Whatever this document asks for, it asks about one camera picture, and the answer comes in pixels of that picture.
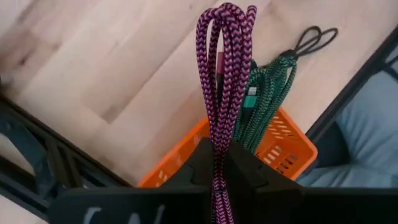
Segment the wood grain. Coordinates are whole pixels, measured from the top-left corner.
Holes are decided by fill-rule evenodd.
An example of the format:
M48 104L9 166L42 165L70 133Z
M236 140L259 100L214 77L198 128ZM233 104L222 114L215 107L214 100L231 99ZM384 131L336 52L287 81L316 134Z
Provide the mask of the wood grain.
M14 2L0 2L8 7L0 14L0 72L16 73L5 94L130 183L205 116L195 26L221 1ZM303 132L398 23L396 0L233 2L258 7L260 64L294 47L308 26L339 28L328 47L299 59L284 101Z

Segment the gray fabric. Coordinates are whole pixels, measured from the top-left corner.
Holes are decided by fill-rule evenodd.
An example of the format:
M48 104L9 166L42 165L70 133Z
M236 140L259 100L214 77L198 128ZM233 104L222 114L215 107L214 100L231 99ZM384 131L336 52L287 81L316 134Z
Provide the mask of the gray fabric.
M313 187L398 187L398 82L371 77L339 115L351 162L314 169L298 183Z

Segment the purple braided cable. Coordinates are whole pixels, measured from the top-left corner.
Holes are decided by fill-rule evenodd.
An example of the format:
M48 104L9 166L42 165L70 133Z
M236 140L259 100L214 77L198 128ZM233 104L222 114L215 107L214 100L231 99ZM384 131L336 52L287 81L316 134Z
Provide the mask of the purple braided cable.
M252 54L251 32L256 7L249 6L247 14L231 4L206 10L197 25L197 60L200 82L209 119L210 138L214 147L213 210L216 222L232 224L233 215L224 179L224 157L235 120L242 104L249 78ZM211 20L209 54L207 57L207 28ZM216 89L216 51L220 30L224 40L224 85L220 106Z

